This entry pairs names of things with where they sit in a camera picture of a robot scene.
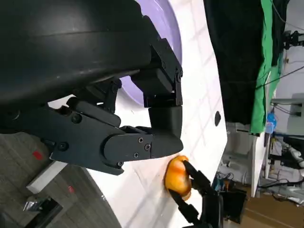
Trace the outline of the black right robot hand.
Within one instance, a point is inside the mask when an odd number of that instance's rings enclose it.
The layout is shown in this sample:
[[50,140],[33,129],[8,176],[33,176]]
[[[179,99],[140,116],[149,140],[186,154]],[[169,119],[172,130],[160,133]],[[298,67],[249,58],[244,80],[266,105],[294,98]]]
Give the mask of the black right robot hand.
[[191,224],[191,228],[222,228],[223,197],[211,187],[210,181],[201,171],[196,170],[186,160],[182,163],[185,166],[186,174],[191,176],[190,181],[194,184],[193,188],[202,197],[202,213],[199,215],[194,206],[186,203],[178,192],[169,190],[171,197],[178,205],[178,210]]

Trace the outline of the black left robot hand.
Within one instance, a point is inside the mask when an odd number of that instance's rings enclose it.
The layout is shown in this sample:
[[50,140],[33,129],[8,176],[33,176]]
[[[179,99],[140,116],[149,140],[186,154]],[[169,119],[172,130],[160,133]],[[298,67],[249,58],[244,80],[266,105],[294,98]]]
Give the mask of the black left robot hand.
[[112,175],[180,152],[182,67],[134,0],[3,0],[0,131]]

